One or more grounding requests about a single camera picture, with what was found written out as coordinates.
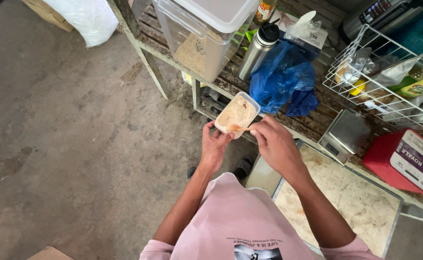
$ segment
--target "ice cream tub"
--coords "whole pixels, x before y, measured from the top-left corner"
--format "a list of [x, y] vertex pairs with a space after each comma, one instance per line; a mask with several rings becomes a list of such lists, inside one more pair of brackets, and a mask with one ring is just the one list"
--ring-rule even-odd
[[[238, 92], [216, 118], [215, 127], [225, 134], [228, 133], [227, 127], [232, 124], [247, 128], [260, 113], [260, 110], [260, 105], [247, 93]], [[234, 133], [234, 139], [238, 139], [243, 134], [243, 131]]]

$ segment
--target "pink t-shirt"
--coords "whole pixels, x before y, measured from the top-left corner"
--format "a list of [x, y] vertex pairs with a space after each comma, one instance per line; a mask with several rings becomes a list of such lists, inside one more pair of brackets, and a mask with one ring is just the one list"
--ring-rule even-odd
[[[321, 248], [328, 260], [379, 260], [358, 237], [334, 249]], [[211, 181], [200, 207], [176, 246], [150, 240], [140, 260], [318, 260], [268, 193], [246, 189], [231, 173]]]

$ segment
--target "right hand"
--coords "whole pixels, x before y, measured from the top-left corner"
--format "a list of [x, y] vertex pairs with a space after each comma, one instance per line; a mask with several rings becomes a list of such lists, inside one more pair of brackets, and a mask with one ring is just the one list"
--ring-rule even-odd
[[252, 124], [250, 131], [258, 140], [261, 156], [266, 163], [296, 190], [312, 182], [292, 134], [271, 116]]

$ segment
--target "left hand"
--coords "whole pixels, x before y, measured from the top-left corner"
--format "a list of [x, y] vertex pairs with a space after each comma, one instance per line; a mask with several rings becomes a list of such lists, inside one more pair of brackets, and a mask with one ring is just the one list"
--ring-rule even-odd
[[210, 128], [214, 125], [215, 121], [211, 121], [203, 126], [202, 158], [197, 167], [199, 172], [208, 173], [210, 176], [221, 167], [226, 146], [235, 137], [232, 132], [223, 134], [218, 129], [210, 135]]

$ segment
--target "person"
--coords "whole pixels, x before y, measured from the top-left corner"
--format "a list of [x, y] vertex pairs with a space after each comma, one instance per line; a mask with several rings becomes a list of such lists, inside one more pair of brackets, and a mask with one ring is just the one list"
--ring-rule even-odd
[[[261, 189], [246, 189], [231, 173], [215, 180], [234, 133], [203, 127], [202, 156], [184, 191], [141, 252], [142, 260], [319, 259]], [[328, 260], [377, 260], [316, 186], [293, 136], [266, 116], [251, 126], [261, 156], [293, 187]]]

